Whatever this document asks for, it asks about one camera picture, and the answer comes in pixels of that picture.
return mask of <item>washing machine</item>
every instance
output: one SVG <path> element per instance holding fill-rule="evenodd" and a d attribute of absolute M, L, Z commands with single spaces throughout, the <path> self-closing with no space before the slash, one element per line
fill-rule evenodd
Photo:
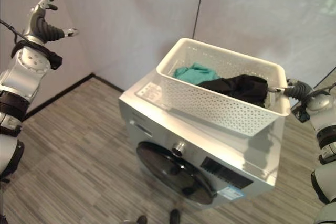
<path fill-rule="evenodd" d="M 274 188 L 283 118 L 247 137 L 171 111 L 160 98 L 155 70 L 119 98 L 129 141 L 146 174 L 201 209 Z"/>

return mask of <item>washing machine door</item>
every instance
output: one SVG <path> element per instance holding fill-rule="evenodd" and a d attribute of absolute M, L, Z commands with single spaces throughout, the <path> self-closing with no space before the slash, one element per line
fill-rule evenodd
<path fill-rule="evenodd" d="M 200 204 L 212 203 L 216 193 L 192 164 L 150 142 L 141 142 L 136 152 L 143 164 L 174 191 Z"/>

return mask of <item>white wall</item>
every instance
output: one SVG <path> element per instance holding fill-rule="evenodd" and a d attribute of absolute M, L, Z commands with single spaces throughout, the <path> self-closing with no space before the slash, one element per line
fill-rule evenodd
<path fill-rule="evenodd" d="M 202 0 L 195 39 L 315 86 L 336 66 L 336 0 Z"/>
<path fill-rule="evenodd" d="M 22 31 L 28 22 L 30 9 L 39 0 L 0 0 L 0 17 L 16 30 Z M 60 28 L 73 27 L 72 20 L 64 0 L 55 0 L 59 10 L 47 11 L 46 20 Z M 14 46 L 14 35 L 1 25 L 0 28 L 0 71 L 7 68 L 11 51 Z M 92 72 L 85 56 L 85 52 L 79 42 L 79 37 L 65 38 L 56 42 L 49 42 L 46 47 L 63 57 L 63 64 L 58 70 L 50 71 L 41 83 L 40 92 L 30 106 L 30 110 L 40 105 L 65 88 Z"/>
<path fill-rule="evenodd" d="M 123 89 L 192 36 L 198 1 L 65 0 L 93 71 Z"/>

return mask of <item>washing machine control knob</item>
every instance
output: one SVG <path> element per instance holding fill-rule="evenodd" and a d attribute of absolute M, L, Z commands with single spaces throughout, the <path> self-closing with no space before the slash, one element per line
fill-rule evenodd
<path fill-rule="evenodd" d="M 186 144 L 184 142 L 178 142 L 173 145 L 172 153 L 176 157 L 182 157 L 185 152 Z"/>

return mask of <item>clothes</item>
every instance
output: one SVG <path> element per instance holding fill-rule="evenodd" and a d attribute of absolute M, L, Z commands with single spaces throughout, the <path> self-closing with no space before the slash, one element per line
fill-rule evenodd
<path fill-rule="evenodd" d="M 176 69 L 173 77 L 194 85 L 220 78 L 213 69 L 206 68 L 198 63 L 194 63 L 189 68 L 181 67 Z"/>
<path fill-rule="evenodd" d="M 268 90 L 267 81 L 257 76 L 243 74 L 229 79 L 220 78 L 213 81 L 205 81 L 198 86 L 265 107 L 264 103 Z"/>

